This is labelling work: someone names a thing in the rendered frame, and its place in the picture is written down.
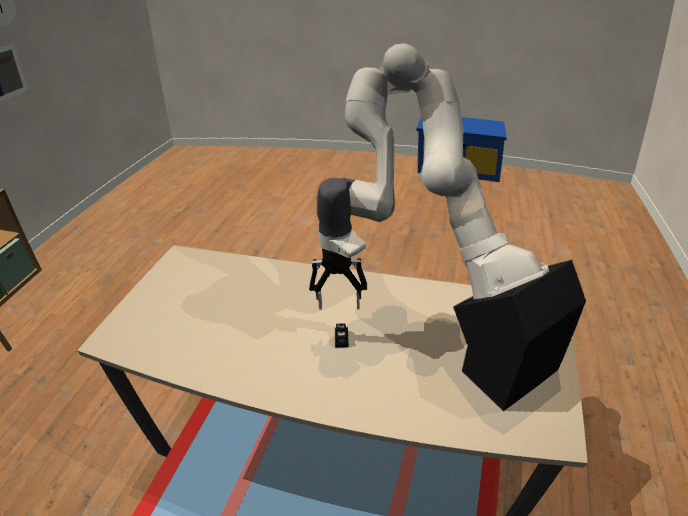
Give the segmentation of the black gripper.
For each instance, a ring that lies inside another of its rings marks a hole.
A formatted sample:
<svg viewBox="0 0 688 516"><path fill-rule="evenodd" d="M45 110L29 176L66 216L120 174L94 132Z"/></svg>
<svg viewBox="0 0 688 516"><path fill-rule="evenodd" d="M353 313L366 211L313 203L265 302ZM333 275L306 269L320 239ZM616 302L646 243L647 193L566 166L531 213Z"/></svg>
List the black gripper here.
<svg viewBox="0 0 688 516"><path fill-rule="evenodd" d="M317 261L316 259L313 259L312 262L312 276L311 276L311 281L310 281L310 291L315 291L316 292L316 299L318 300L319 303L319 310L322 310L322 295L321 295L321 288L323 287L324 283L326 282L327 278L330 276L330 274L344 274L345 277L348 278L348 280L351 282L351 284L354 286L354 288L357 290L357 309L360 309L360 304L359 304L359 299L361 299L361 291L362 290L367 290L367 281L364 276L362 267L361 267L361 259L358 258L357 260L352 260L351 258L346 258L338 253L335 253L333 251L328 251L322 248L322 255L323 259L320 261ZM329 262L327 262L329 261ZM342 262L344 261L344 262ZM342 263L341 263L342 262ZM332 263L338 263L338 264L332 264ZM317 275L317 269L320 268L320 266L323 266L325 268L324 273L322 274L320 280L316 285L315 280L316 280L316 275ZM354 265L355 268L357 268L357 273L360 279L361 284L359 281L356 279L356 277L353 275L353 273L350 270L350 266Z"/></svg>

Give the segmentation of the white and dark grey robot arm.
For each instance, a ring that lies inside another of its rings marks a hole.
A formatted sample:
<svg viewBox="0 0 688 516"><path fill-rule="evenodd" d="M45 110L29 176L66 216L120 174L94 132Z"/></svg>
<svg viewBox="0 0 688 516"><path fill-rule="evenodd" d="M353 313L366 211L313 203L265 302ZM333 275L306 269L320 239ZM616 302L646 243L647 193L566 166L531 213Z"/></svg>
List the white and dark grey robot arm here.
<svg viewBox="0 0 688 516"><path fill-rule="evenodd" d="M531 251L508 244L505 234L496 234L476 168L463 158L464 128L452 79L446 71L428 67L417 50L404 43L387 50L380 68L362 68L354 74L346 98L345 121L377 150L377 180L372 183L340 178L346 184L339 178L329 178L319 185L319 245L351 258L366 244L353 231L350 216L382 222L392 215L394 134L386 121L387 97L413 90L424 132L423 185L446 197L473 299L493 297L545 275L549 267L540 264Z"/></svg>

